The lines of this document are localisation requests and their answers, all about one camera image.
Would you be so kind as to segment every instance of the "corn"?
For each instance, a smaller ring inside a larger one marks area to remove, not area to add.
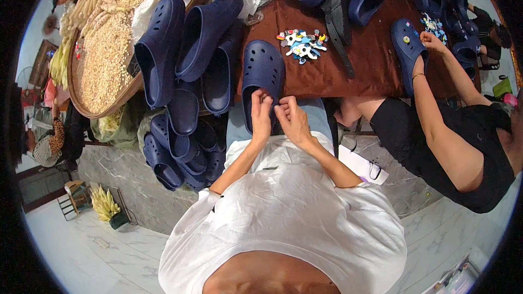
[[[86,30],[82,30],[84,51],[79,66],[82,77],[73,82],[80,104],[93,114],[101,114],[111,107],[132,80],[126,65],[132,49],[131,21],[134,9],[142,1],[89,2],[91,6],[85,9],[89,15],[82,17],[82,22],[75,21],[76,25],[85,25]]]

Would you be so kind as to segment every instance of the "round woven tray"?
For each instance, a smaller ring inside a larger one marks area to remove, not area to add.
[[[191,0],[187,4],[185,11],[188,12],[195,5],[204,4],[207,1],[208,0]],[[82,115],[89,119],[97,119],[111,115],[114,112],[116,112],[116,110],[118,110],[118,108],[125,104],[129,99],[131,99],[131,97],[135,93],[137,93],[138,90],[143,89],[142,72],[138,72],[138,74],[134,77],[134,79],[131,80],[131,82],[126,87],[123,87],[120,91],[118,91],[118,93],[116,94],[115,101],[113,102],[113,104],[109,106],[109,108],[107,108],[105,111],[99,114],[92,113],[87,107],[82,105],[82,101],[78,97],[78,89],[81,84],[83,70],[83,60],[82,58],[76,59],[75,53],[75,46],[79,36],[80,31],[76,30],[74,33],[73,41],[71,42],[71,49],[69,51],[68,59],[68,85],[71,101],[73,102],[73,105],[76,108],[76,110],[78,110]]]

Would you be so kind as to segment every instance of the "bracelet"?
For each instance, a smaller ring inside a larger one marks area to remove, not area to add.
[[[423,76],[425,76],[425,74],[424,74],[424,73],[418,73],[418,74],[416,74],[416,75],[412,76],[412,80],[414,81],[414,79],[416,78],[416,76],[420,76],[420,75],[423,75]]]

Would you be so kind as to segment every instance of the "wooden stool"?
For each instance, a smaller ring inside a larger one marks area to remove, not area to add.
[[[82,210],[91,208],[93,204],[91,203],[91,198],[89,194],[87,193],[87,187],[85,186],[85,182],[83,180],[72,180],[70,182],[67,182],[64,186],[65,191],[68,194],[68,198],[63,200],[62,202],[60,199],[56,199],[58,201],[58,205],[60,206],[60,209],[62,210],[62,214],[64,215],[64,218],[66,221],[68,221],[66,215],[70,212],[76,212],[76,214],[80,214]],[[62,206],[63,203],[69,202],[70,204],[67,206]],[[65,211],[68,207],[73,207],[73,209],[69,211]]]

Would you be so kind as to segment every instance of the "hand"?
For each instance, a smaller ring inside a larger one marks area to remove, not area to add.
[[[286,96],[280,99],[280,105],[274,107],[274,112],[285,135],[298,147],[304,149],[313,136],[309,129],[307,113],[298,107],[296,97]]]
[[[253,121],[253,142],[264,147],[270,137],[272,123],[269,113],[272,104],[270,94],[259,88],[251,95],[251,117]]]
[[[444,45],[443,42],[441,42],[441,40],[432,33],[423,31],[419,35],[419,39],[429,50],[435,51],[441,55],[450,52],[447,46]]]

